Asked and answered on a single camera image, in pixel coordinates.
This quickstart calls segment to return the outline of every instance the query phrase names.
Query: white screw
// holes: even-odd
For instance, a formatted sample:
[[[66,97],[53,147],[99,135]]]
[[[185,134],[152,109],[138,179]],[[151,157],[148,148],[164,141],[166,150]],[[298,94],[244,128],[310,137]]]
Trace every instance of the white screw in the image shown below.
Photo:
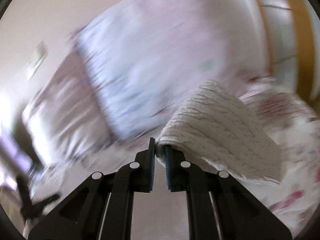
[[[91,175],[91,177],[92,177],[93,179],[100,179],[100,178],[102,177],[102,173],[97,171],[97,172],[93,173],[93,174]]]
[[[222,177],[222,178],[227,178],[229,177],[229,173],[227,171],[219,171],[219,176]]]
[[[187,161],[183,161],[182,163],[180,163],[180,165],[183,168],[189,168],[191,166],[190,162]]]
[[[130,163],[131,169],[137,169],[137,168],[139,168],[139,166],[140,166],[140,163],[137,163],[137,162]]]

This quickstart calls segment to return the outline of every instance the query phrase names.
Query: pillow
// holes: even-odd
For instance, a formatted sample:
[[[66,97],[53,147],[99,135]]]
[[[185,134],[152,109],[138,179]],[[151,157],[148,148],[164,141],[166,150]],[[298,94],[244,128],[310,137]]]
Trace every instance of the pillow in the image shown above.
[[[208,79],[230,89],[239,69],[263,65],[250,15],[230,1],[124,0],[76,33],[101,110],[120,139],[165,125]]]
[[[82,158],[111,144],[77,51],[66,57],[49,84],[32,98],[22,119],[44,165]]]

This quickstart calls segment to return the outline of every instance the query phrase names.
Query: bedsheet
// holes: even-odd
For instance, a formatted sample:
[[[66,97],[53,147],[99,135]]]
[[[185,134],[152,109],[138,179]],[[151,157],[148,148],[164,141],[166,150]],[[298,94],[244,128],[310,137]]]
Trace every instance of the bedsheet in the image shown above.
[[[265,132],[282,148],[281,183],[242,184],[291,231],[293,236],[305,227],[320,201],[320,119],[296,95],[270,82],[255,80],[241,97],[260,119]],[[38,184],[34,198],[41,199],[57,190],[62,198],[94,171],[111,173],[134,160],[157,137],[162,127],[133,141],[122,141],[80,162],[48,169]],[[207,163],[201,167],[210,172]],[[165,168],[156,163],[155,186],[151,194],[135,194],[132,239],[186,239],[188,218],[184,193],[169,193]],[[47,212],[56,205],[47,208]]]

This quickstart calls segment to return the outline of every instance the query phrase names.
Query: white towel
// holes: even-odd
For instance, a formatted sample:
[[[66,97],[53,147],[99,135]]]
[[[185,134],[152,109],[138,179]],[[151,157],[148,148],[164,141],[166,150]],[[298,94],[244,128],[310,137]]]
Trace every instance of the white towel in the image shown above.
[[[199,87],[183,103],[157,142],[183,151],[187,160],[199,166],[205,161],[237,179],[280,181],[280,148],[254,113],[215,81]],[[158,158],[164,162],[164,156]]]

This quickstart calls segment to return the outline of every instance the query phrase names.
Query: light switch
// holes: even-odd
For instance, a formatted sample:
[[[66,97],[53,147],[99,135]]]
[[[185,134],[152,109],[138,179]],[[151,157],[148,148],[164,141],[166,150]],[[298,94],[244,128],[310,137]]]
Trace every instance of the light switch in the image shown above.
[[[27,80],[33,77],[47,55],[47,46],[41,41],[27,64]]]

